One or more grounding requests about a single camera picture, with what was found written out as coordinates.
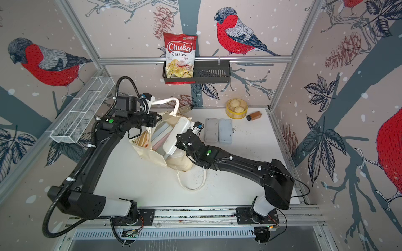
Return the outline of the white pencil case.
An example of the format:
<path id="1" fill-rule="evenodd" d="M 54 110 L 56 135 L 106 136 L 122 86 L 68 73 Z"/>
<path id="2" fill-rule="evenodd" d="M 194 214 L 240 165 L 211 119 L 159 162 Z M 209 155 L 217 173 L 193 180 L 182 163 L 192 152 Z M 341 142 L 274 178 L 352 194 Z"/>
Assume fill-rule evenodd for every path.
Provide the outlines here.
<path id="1" fill-rule="evenodd" d="M 162 146 L 165 154 L 172 155 L 176 151 L 177 135 L 184 133 L 190 127 L 190 124 L 191 122 L 189 119 L 184 117 L 179 118 Z"/>
<path id="2" fill-rule="evenodd" d="M 204 142 L 217 143 L 219 134 L 219 120 L 216 118 L 207 118 L 204 126 Z"/>

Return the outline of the light blue pencil case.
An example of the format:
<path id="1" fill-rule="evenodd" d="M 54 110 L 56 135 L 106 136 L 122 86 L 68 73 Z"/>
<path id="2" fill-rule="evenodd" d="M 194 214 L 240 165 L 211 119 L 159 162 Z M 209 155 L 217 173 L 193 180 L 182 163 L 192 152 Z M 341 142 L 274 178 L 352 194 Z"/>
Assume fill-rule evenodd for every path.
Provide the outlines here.
<path id="1" fill-rule="evenodd" d="M 220 119 L 219 120 L 219 132 L 218 141 L 224 144 L 232 144 L 232 120 Z"/>

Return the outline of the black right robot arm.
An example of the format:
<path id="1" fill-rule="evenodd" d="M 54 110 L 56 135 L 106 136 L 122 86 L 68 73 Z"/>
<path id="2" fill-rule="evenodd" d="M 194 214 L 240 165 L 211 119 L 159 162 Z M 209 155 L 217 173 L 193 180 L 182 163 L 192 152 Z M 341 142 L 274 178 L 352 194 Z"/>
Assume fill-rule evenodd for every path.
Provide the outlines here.
<path id="1" fill-rule="evenodd" d="M 256 196 L 249 212 L 240 215 L 248 224 L 262 224 L 271 211 L 289 209 L 295 178 L 281 161 L 260 162 L 233 155 L 204 144 L 191 129 L 177 135 L 176 147 L 201 168 L 236 174 L 263 187 L 264 194 Z"/>

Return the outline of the cream canvas tote bag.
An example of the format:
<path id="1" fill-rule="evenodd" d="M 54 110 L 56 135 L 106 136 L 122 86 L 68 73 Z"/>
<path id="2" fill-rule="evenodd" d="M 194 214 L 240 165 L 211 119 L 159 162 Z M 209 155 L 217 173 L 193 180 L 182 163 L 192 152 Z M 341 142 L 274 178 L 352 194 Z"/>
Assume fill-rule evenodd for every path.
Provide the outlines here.
<path id="1" fill-rule="evenodd" d="M 200 122 L 193 122 L 191 118 L 179 112 L 180 102 L 177 98 L 156 100 L 154 97 L 147 102 L 148 107 L 175 102 L 174 110 L 170 113 L 157 113 L 162 119 L 156 123 L 154 128 L 146 126 L 144 132 L 134 139 L 130 144 L 137 154 L 145 161 L 159 165 L 164 168 L 171 168 L 176 171 L 180 186 L 188 191 L 198 191 L 206 183 L 207 174 L 203 171 L 203 180 L 197 188 L 188 188 L 182 184 L 180 174 L 190 170 L 194 161 L 186 156 L 184 150 L 179 149 L 177 136 L 190 130 L 198 135 L 204 128 Z"/>

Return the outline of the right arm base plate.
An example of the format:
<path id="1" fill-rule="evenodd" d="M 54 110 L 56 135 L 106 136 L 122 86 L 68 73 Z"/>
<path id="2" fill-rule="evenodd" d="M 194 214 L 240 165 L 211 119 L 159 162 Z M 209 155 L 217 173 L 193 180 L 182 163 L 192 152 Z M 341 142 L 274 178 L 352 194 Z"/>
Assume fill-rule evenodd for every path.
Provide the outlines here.
<path id="1" fill-rule="evenodd" d="M 236 208 L 234 217 L 237 220 L 238 225 L 278 225 L 277 210 L 271 210 L 267 216 L 261 216 L 254 212 L 251 208 L 239 207 Z"/>

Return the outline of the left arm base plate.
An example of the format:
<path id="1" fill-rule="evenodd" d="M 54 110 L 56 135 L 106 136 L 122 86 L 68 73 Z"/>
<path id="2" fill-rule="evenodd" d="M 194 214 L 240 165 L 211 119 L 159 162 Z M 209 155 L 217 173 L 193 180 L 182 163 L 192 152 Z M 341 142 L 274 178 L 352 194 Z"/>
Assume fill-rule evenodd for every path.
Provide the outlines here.
<path id="1" fill-rule="evenodd" d="M 127 216 L 113 216 L 111 221 L 115 227 L 145 227 L 153 224 L 155 209 L 137 209 Z"/>

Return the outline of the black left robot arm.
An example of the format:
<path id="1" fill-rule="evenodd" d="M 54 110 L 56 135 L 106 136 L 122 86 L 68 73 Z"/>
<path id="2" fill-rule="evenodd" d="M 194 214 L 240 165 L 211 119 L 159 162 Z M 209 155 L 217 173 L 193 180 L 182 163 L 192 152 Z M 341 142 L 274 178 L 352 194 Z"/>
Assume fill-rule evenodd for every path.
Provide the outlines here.
<path id="1" fill-rule="evenodd" d="M 87 220 L 103 217 L 101 213 L 106 208 L 107 199 L 95 195 L 94 190 L 110 154 L 130 129 L 155 127 L 162 118 L 156 112 L 150 112 L 152 96 L 149 93 L 137 93 L 136 96 L 116 94 L 115 97 L 109 111 L 92 126 L 91 143 L 76 168 L 61 186 L 52 186 L 48 191 L 52 204 L 42 225 L 43 235 L 47 238 L 62 236 Z M 80 220 L 63 231 L 52 233 L 48 225 L 55 208 Z"/>

